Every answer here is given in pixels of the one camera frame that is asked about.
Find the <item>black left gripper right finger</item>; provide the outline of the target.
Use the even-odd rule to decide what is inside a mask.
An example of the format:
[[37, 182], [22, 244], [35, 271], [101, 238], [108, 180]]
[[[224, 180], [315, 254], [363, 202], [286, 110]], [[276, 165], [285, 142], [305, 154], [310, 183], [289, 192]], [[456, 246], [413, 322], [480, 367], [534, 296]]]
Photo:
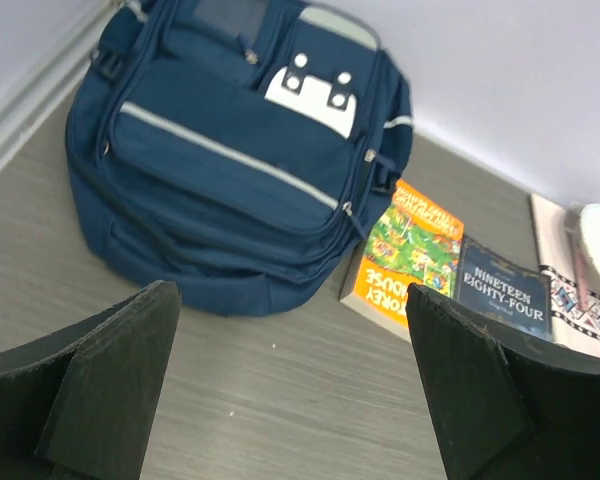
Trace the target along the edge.
[[600, 479], [600, 358], [413, 284], [411, 343], [449, 479]]

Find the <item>navy blue student backpack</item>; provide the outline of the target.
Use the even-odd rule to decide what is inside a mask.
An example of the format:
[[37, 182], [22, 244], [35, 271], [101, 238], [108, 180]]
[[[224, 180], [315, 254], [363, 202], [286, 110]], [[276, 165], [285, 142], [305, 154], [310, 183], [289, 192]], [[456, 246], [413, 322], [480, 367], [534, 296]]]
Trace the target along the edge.
[[363, 20], [311, 1], [123, 1], [67, 117], [89, 250], [186, 305], [307, 302], [391, 204], [410, 85]]

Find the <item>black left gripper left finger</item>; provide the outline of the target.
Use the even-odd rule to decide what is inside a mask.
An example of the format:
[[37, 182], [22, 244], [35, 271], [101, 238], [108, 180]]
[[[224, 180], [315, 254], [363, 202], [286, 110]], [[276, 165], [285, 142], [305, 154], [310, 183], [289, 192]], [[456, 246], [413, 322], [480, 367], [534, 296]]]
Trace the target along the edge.
[[181, 311], [173, 282], [0, 352], [0, 479], [137, 479]]

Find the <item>orange treehouse storey book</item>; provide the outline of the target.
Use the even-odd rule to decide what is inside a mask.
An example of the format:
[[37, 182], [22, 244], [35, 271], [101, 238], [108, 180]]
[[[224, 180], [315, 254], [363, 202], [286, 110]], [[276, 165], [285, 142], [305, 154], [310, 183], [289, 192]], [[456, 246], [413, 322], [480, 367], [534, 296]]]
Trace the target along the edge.
[[356, 249], [340, 301], [408, 341], [408, 287], [454, 293], [464, 223], [403, 180]]

